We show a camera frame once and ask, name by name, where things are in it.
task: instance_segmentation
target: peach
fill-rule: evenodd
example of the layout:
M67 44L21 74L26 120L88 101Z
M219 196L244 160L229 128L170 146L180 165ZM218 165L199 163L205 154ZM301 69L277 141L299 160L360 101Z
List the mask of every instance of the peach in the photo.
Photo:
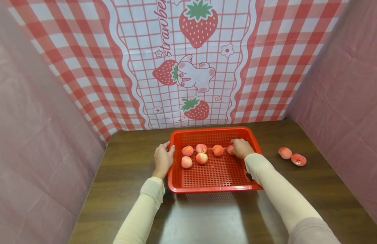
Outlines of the peach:
M194 154L194 149L192 146L186 146L182 150L184 156L191 157Z
M293 156L291 156L291 161L293 164L302 167L306 164L306 157L302 156L301 154L293 154Z
M234 155L233 153L233 149L234 149L234 146L233 145L230 145L226 148L226 151L230 154L230 155Z
M199 154L196 155L196 161L199 162L200 164L206 164L207 154L200 152Z
M224 148L221 145L215 145L213 147L213 153L217 157L220 157L220 156L222 156L222 154L224 154Z
M283 159L291 159L291 156L293 156L293 153L287 147L281 147L281 148L279 148L278 154Z
M196 146L195 150L196 150L197 153L202 153L203 152L205 154L207 152L207 147L206 147L205 144L198 144Z
M182 158L182 167L184 169L189 169L189 168L191 168L191 166L192 166L192 159L191 159L191 157L184 156Z

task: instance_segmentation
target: red plastic basket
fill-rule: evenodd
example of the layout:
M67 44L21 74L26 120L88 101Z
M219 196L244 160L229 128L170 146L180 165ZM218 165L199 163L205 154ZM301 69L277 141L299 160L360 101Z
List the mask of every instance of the red plastic basket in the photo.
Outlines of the red plastic basket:
M226 152L226 147L235 138L245 139L255 152L262 154L252 131L243 126L174 131L171 134L170 145L175 145L176 151L173 155L173 165L168 172L170 190L175 193L261 190L260 185L248 179L244 160ZM202 165L196 162L194 152L191 156L193 166L184 169L181 166L183 147L192 146L195 150L197 144L207 146L207 163ZM212 147L217 144L225 149L221 157L216 157L212 152Z

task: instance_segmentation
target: wavy border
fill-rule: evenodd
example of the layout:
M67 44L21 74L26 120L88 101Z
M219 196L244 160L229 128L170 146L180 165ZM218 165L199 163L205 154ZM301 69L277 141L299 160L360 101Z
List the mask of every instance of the wavy border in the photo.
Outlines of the wavy border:
M231 124L232 121L233 121L230 114L232 113L232 111L235 109L235 106L237 105L235 95L240 90L240 88L243 84L243 81L240 77L240 73L241 73L242 69L245 67L245 65L247 64L247 61L248 61L248 39L253 34L253 31L255 30L255 26L256 26L256 22L257 22L256 1L251 0L250 3L249 3L249 6L250 6L249 7L249 13L251 13L249 15L250 25L249 25L247 33L245 34L243 40L241 41L241 45L240 45L241 47L244 47L244 49L241 50L243 58L242 58L242 61L240 62L240 65L237 67L237 69L234 72L234 78L236 80L236 87L230 93L230 101L232 102L232 104L231 104L230 108L226 111L226 118L227 118L226 124Z
M145 129L152 129L149 126L150 119L149 116L147 116L143 111L144 111L144 101L139 97L137 94L137 87L138 87L138 81L137 78L132 74L132 72L129 69L129 50L126 48L125 44L123 41L119 38L118 36L118 31L117 31L117 26L118 26L118 13L116 7L113 5L111 0L102 0L104 5L106 5L108 12L110 14L110 21L109 21L109 30L111 33L111 37L114 40L114 42L117 44L117 46L121 49L122 51L122 69L126 73L126 75L130 78L132 82L131 86L131 93L133 97L139 102L140 107L139 107L139 114L145 119L144 123L144 128Z

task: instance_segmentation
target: star illustration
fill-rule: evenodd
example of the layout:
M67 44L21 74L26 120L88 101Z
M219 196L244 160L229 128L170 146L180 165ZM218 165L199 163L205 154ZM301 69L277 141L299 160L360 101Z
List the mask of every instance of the star illustration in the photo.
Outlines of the star illustration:
M160 58L163 56L163 52L158 49L154 54L156 54L156 57Z

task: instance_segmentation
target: strawberry illustration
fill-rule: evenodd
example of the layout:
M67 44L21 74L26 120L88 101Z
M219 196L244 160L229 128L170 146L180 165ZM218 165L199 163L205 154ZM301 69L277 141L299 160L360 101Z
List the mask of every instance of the strawberry illustration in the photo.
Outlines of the strawberry illustration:
M180 30L193 48L200 48L214 34L218 24L217 12L203 1L196 0L187 5L179 18Z
M153 70L152 75L163 85L175 85L177 82L176 60L169 59L164 61L160 67Z
M187 100L182 99L184 102L181 110L184 111L184 115L192 120L204 120L209 116L209 104L205 101L193 98Z

